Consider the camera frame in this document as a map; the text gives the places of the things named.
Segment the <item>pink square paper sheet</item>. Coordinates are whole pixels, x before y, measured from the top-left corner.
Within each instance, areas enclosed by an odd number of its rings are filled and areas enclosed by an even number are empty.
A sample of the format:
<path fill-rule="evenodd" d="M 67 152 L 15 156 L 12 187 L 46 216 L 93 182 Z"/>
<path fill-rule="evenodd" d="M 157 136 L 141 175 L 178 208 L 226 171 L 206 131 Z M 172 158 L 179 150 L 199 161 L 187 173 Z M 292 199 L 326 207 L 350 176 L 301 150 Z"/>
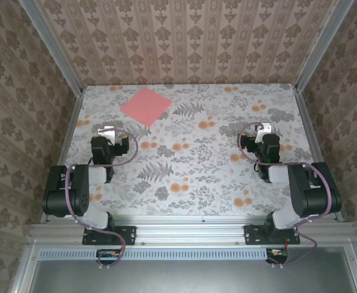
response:
<path fill-rule="evenodd" d="M 120 111 L 146 127 L 170 107 L 172 101 L 148 88 L 140 89 Z"/>

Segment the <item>grey metal sheet panel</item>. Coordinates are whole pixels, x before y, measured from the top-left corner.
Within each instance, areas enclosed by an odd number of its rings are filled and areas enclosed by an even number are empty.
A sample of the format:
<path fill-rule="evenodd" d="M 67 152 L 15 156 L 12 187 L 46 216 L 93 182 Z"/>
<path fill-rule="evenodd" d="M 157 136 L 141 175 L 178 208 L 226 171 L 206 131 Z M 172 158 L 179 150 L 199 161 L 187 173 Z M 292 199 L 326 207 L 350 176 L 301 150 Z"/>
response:
<path fill-rule="evenodd" d="M 357 247 L 288 248 L 264 260 L 39 261 L 26 250 L 10 293 L 357 293 Z"/>

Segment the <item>aluminium side rail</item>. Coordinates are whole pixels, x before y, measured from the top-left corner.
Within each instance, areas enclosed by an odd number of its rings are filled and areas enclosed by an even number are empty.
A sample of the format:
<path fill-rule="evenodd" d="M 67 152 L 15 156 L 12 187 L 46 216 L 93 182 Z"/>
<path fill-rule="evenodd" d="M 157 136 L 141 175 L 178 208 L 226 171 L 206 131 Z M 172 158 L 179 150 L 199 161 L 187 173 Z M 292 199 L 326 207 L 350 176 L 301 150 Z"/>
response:
<path fill-rule="evenodd" d="M 316 137 L 314 127 L 312 125 L 309 111 L 305 103 L 302 92 L 299 92 L 296 87 L 292 87 L 295 95 L 296 104 L 300 113 L 301 121 L 305 129 L 306 138 L 308 141 L 309 149 L 312 155 L 313 162 L 323 162 L 323 155 Z"/>
<path fill-rule="evenodd" d="M 82 107 L 82 103 L 83 103 L 83 96 L 79 95 L 76 99 L 75 99 L 75 103 L 74 103 L 74 108 L 73 111 L 71 113 L 71 117 L 68 123 L 68 127 L 65 133 L 65 137 L 63 140 L 63 144 L 62 144 L 62 148 L 60 151 L 60 155 L 57 161 L 57 165 L 64 165 L 68 156 L 68 151 L 70 149 L 70 145 L 71 145 L 71 140 L 72 140 L 72 136 L 74 133 L 74 129 L 76 127 L 76 123 L 78 120 L 78 116 L 79 113 L 81 111 L 81 107 Z"/>

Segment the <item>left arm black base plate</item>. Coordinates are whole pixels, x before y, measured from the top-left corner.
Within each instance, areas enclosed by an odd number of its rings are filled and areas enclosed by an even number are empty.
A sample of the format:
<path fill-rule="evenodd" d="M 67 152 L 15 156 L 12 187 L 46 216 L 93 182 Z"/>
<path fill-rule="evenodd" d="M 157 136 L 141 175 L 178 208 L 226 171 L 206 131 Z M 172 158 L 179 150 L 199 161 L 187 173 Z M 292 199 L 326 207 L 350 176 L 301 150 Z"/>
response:
<path fill-rule="evenodd" d="M 114 232 L 119 234 L 126 242 L 126 245 L 134 245 L 137 227 L 136 226 L 116 226 Z M 120 245 L 120 239 L 111 234 L 104 234 L 93 230 L 84 230 L 82 238 L 83 245 Z"/>

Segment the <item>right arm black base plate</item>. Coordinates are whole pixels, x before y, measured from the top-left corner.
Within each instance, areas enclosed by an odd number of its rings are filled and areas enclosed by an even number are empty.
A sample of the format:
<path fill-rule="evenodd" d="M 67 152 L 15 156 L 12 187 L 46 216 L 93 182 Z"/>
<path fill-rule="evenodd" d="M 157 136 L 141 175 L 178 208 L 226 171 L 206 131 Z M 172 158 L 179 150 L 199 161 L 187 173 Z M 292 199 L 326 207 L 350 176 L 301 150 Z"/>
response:
<path fill-rule="evenodd" d="M 246 225 L 243 227 L 247 245 L 292 245 L 300 244 L 300 237 L 293 229 L 278 230 L 272 226 Z"/>

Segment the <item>aluminium cross rail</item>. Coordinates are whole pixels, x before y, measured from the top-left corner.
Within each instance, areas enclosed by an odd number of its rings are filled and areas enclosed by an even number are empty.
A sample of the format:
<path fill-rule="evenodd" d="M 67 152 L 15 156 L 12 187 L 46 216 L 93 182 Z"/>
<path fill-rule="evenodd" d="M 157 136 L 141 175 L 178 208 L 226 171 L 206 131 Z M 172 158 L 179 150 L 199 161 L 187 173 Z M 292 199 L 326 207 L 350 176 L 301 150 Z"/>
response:
<path fill-rule="evenodd" d="M 263 215 L 116 215 L 117 225 L 136 226 L 135 247 L 243 247 L 244 226 L 261 225 Z M 353 224 L 340 222 L 334 215 L 313 220 L 299 232 L 317 241 L 319 247 L 357 245 Z M 82 246 L 84 229 L 73 220 L 49 216 L 45 223 L 32 226 L 28 245 L 38 247 Z"/>

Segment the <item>aluminium corner post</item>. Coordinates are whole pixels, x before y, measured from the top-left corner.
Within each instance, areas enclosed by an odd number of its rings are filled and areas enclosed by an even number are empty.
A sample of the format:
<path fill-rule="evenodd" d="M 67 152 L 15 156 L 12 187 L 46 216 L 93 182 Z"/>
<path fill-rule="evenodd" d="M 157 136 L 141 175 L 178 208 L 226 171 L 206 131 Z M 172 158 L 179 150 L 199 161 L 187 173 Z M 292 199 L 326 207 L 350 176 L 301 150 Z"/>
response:
<path fill-rule="evenodd" d="M 26 11 L 32 24 L 35 26 L 40 38 L 43 40 L 48 51 L 51 53 L 56 65 L 62 72 L 63 77 L 67 81 L 70 89 L 78 99 L 82 95 L 80 79 L 72 67 L 70 59 L 66 56 L 64 50 L 61 48 L 60 42 L 54 35 L 54 31 L 43 15 L 42 10 L 38 7 L 36 0 L 19 0 L 23 9 Z"/>
<path fill-rule="evenodd" d="M 295 87 L 297 93 L 302 93 L 307 86 L 309 80 L 318 67 L 319 62 L 324 57 L 326 50 L 336 35 L 336 32 L 351 9 L 353 2 L 354 0 L 337 0 L 337 3 L 335 3 L 335 6 L 327 18 L 327 21 L 296 81 Z"/>

